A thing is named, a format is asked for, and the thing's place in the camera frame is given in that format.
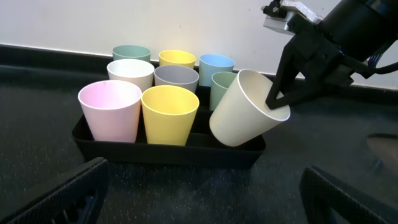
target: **yellow cup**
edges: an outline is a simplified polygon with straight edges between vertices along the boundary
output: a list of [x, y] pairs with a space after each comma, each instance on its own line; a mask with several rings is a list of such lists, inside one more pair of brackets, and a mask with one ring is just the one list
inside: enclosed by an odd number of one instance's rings
[[159, 53], [159, 64], [163, 65], [182, 65], [188, 68], [195, 66], [195, 56], [182, 50], [164, 50]]
[[199, 107], [191, 91], [170, 85], [154, 86], [141, 96], [149, 144], [184, 146]]

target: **green cup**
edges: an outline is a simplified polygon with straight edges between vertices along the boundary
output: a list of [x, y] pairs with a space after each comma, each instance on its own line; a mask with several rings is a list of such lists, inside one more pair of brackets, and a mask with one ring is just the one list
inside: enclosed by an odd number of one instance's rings
[[113, 60], [138, 59], [150, 62], [150, 50], [137, 45], [117, 46], [112, 50]]
[[214, 111], [238, 74], [217, 72], [211, 76], [210, 110]]

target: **cup rim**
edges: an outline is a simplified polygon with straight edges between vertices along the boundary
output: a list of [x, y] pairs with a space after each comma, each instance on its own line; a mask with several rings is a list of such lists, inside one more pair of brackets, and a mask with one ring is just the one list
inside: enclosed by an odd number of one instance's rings
[[223, 88], [224, 90], [227, 90], [228, 88], [225, 88], [225, 87], [221, 86], [220, 84], [218, 84], [218, 83], [213, 79], [214, 75], [216, 75], [216, 74], [218, 74], [218, 73], [232, 73], [232, 74], [235, 74], [235, 75], [236, 75], [235, 78], [238, 76], [238, 74], [237, 74], [237, 73], [234, 73], [234, 72], [216, 72], [216, 73], [214, 73], [214, 74], [211, 76], [211, 81], [212, 81], [214, 84], [218, 85], [219, 87]]
[[167, 60], [164, 57], [162, 57], [162, 53], [164, 53], [164, 52], [183, 52], [185, 54], [189, 54], [189, 55], [193, 56], [193, 61], [187, 62], [187, 63], [179, 63], [179, 64], [182, 64], [182, 65], [187, 65], [187, 64], [190, 64], [192, 62], [195, 63], [196, 60], [197, 60], [197, 58], [193, 54], [191, 54], [190, 52], [186, 52], [184, 50], [163, 50], [163, 51], [159, 52], [159, 58], [161, 58], [162, 60], [164, 60], [166, 62], [170, 62], [170, 63], [178, 63], [178, 62], [173, 62], [173, 61]]
[[[226, 58], [226, 59], [232, 61], [233, 64], [230, 65], [230, 66], [219, 66], [219, 65], [214, 65], [214, 64], [211, 64], [211, 63], [208, 63], [208, 62], [205, 62], [204, 60], [202, 60], [202, 56], [206, 56], [206, 55], [223, 57], [223, 58]], [[234, 61], [233, 59], [231, 59], [231, 58], [229, 58], [229, 57], [227, 57], [227, 56], [225, 56], [225, 55], [221, 55], [221, 54], [204, 54], [204, 55], [201, 55], [201, 56], [200, 56], [200, 62], [203, 62], [203, 63], [205, 63], [205, 64], [207, 64], [207, 65], [219, 67], [219, 68], [229, 68], [229, 67], [235, 66], [235, 61]]]
[[[138, 89], [140, 94], [137, 97], [137, 100], [133, 100], [133, 103], [130, 103], [130, 104], [126, 105], [126, 106], [122, 106], [122, 107], [119, 107], [119, 108], [99, 108], [99, 107], [96, 107], [96, 106], [88, 105], [83, 100], [81, 100], [80, 94], [83, 92], [84, 89], [89, 88], [92, 85], [97, 85], [98, 83], [102, 83], [102, 82], [119, 82], [119, 83], [124, 83], [124, 84], [128, 83], [128, 85], [131, 85], [133, 88]], [[91, 108], [91, 109], [95, 109], [95, 110], [104, 110], [104, 111], [120, 110], [120, 109], [123, 109], [123, 108], [127, 108], [129, 106], [135, 105], [137, 102], [139, 102], [141, 100], [141, 97], [142, 97], [142, 91], [137, 85], [135, 85], [133, 83], [130, 83], [130, 82], [127, 82], [127, 81], [122, 81], [122, 80], [101, 80], [101, 81], [98, 81], [98, 82], [90, 83], [87, 86], [84, 86], [79, 91], [79, 94], [77, 95], [77, 98], [78, 98], [79, 102], [81, 104], [85, 105], [86, 107]]]
[[[142, 48], [147, 49], [147, 50], [149, 51], [149, 54], [146, 54], [146, 55], [143, 55], [143, 56], [137, 56], [137, 57], [125, 56], [125, 55], [121, 55], [121, 54], [115, 53], [114, 50], [115, 50], [116, 48], [118, 48], [118, 47], [142, 47]], [[127, 58], [125, 58], [125, 59], [128, 59], [128, 58], [134, 59], [134, 58], [138, 58], [138, 57], [146, 57], [146, 56], [148, 56], [148, 55], [151, 55], [151, 53], [152, 53], [152, 52], [150, 51], [149, 48], [144, 47], [144, 46], [140, 46], [140, 45], [129, 45], [129, 44], [126, 44], [126, 45], [119, 45], [119, 46], [116, 46], [116, 47], [114, 47], [114, 48], [112, 49], [112, 54], [115, 54], [115, 55], [120, 56], [120, 57], [127, 57]]]
[[259, 74], [259, 75], [262, 75], [262, 76], [264, 76], [264, 75], [261, 74], [261, 73], [259, 73], [259, 72], [254, 71], [254, 70], [251, 70], [251, 69], [242, 69], [242, 70], [239, 71], [238, 76], [237, 76], [237, 78], [238, 78], [238, 85], [239, 85], [239, 88], [241, 89], [241, 91], [242, 91], [244, 97], [248, 100], [248, 102], [250, 102], [250, 104], [252, 104], [253, 107], [255, 107], [255, 109], [257, 109], [258, 111], [260, 111], [262, 114], [266, 115], [266, 116], [267, 116], [268, 118], [270, 118], [270, 119], [273, 119], [273, 120], [275, 120], [275, 121], [280, 121], [280, 122], [287, 121], [287, 120], [290, 118], [290, 115], [291, 115], [291, 111], [290, 111], [290, 106], [289, 106], [289, 105], [287, 105], [287, 109], [289, 110], [289, 115], [288, 115], [285, 119], [279, 119], [279, 118], [275, 118], [275, 117], [270, 116], [269, 114], [263, 112], [263, 110], [260, 110], [260, 108], [258, 108], [258, 107], [250, 100], [250, 98], [247, 96], [246, 92], [243, 90], [243, 87], [242, 87], [242, 84], [241, 84], [241, 81], [240, 81], [240, 74], [241, 74], [241, 72], [244, 72], [244, 71], [251, 71], [251, 72], [255, 72], [255, 73], [257, 73], [257, 74]]
[[[183, 69], [190, 69], [190, 70], [194, 71], [195, 74], [197, 74], [197, 79], [196, 79], [195, 81], [189, 82], [189, 83], [174, 83], [174, 82], [169, 82], [169, 81], [167, 81], [167, 80], [164, 80], [163, 78], [160, 78], [159, 76], [156, 75], [156, 70], [162, 69], [163, 67], [169, 67], [169, 66], [182, 67]], [[195, 70], [192, 69], [192, 68], [188, 68], [188, 67], [182, 66], [182, 65], [164, 65], [164, 66], [159, 66], [159, 67], [157, 67], [157, 68], [155, 69], [154, 75], [155, 75], [155, 77], [157, 77], [158, 79], [162, 80], [163, 82], [167, 82], [167, 83], [170, 83], [170, 84], [176, 84], [176, 85], [189, 85], [189, 84], [192, 84], [192, 83], [195, 83], [195, 82], [199, 81], [199, 73], [198, 73], [197, 71], [195, 71]]]
[[[144, 102], [144, 100], [142, 99], [142, 98], [144, 97], [144, 94], [145, 94], [146, 91], [148, 91], [148, 90], [153, 90], [154, 88], [166, 88], [166, 87], [180, 88], [180, 89], [183, 89], [184, 91], [189, 92], [189, 94], [193, 94], [193, 95], [195, 96], [196, 101], [197, 101], [197, 106], [196, 106], [193, 110], [190, 110], [190, 111], [188, 111], [188, 112], [186, 112], [186, 113], [179, 113], [179, 114], [163, 113], [163, 112], [160, 112], [160, 111], [157, 111], [157, 110], [152, 109], [152, 108], [149, 107], [149, 106]], [[152, 86], [152, 87], [148, 88], [148, 89], [145, 90], [145, 91], [142, 93], [142, 95], [141, 95], [141, 103], [142, 103], [142, 105], [144, 105], [146, 108], [150, 109], [151, 111], [153, 111], [153, 112], [155, 112], [155, 113], [158, 113], [158, 114], [167, 115], [167, 116], [181, 116], [181, 115], [186, 115], [186, 114], [190, 114], [190, 113], [196, 111], [196, 110], [199, 108], [199, 98], [196, 96], [196, 94], [192, 93], [190, 90], [187, 90], [186, 88], [182, 88], [182, 87], [179, 87], [179, 86], [173, 86], [173, 85], [159, 85], [159, 86]]]
[[[127, 61], [134, 62], [134, 63], [149, 64], [149, 65], [151, 65], [151, 72], [148, 73], [148, 74], [144, 74], [144, 75], [132, 77], [132, 76], [121, 75], [121, 74], [116, 73], [116, 72], [114, 72], [113, 70], [110, 70], [110, 69], [109, 69], [109, 66], [113, 65], [114, 63], [123, 63], [123, 62], [127, 62]], [[151, 63], [149, 63], [149, 62], [146, 62], [146, 61], [143, 61], [143, 60], [133, 59], [133, 58], [125, 58], [125, 59], [121, 59], [121, 60], [112, 61], [112, 62], [110, 62], [110, 63], [106, 66], [106, 69], [107, 69], [108, 72], [112, 73], [113, 75], [116, 75], [116, 76], [118, 76], [118, 77], [123, 77], [123, 78], [142, 78], [142, 77], [149, 76], [149, 75], [151, 75], [151, 74], [153, 74], [153, 73], [155, 72], [155, 67], [154, 67], [153, 64], [151, 64]]]

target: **gray cup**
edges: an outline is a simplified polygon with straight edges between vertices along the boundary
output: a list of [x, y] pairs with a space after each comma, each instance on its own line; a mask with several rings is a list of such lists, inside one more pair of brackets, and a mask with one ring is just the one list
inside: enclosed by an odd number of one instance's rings
[[238, 74], [217, 72], [211, 76], [210, 110], [214, 111]]
[[199, 74], [181, 65], [164, 65], [155, 69], [155, 85], [173, 85], [186, 88], [192, 93], [197, 89]]
[[138, 59], [150, 62], [150, 50], [138, 45], [122, 45], [112, 50], [113, 60]]

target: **robotic arm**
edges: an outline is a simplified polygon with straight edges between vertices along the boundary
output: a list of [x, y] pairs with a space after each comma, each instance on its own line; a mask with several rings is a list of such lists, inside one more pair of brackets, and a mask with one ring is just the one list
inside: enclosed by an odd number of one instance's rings
[[[324, 19], [298, 1], [273, 0], [261, 10], [264, 27], [294, 35], [266, 99], [272, 110], [349, 86], [354, 72], [369, 78], [398, 70], [398, 62], [376, 68], [398, 38], [398, 0], [341, 0]], [[293, 90], [299, 72], [305, 86]]]

